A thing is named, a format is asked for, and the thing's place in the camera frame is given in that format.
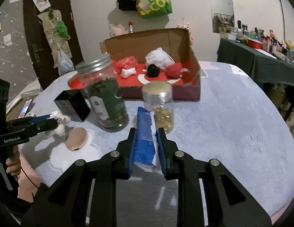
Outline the person's left hand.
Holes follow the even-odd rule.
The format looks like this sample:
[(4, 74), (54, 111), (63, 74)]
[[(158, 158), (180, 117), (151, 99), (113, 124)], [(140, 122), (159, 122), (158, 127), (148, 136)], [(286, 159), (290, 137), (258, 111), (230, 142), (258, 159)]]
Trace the person's left hand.
[(21, 160), (18, 145), (13, 147), (13, 155), (7, 158), (6, 165), (8, 166), (6, 172), (12, 176), (18, 176), (21, 172)]

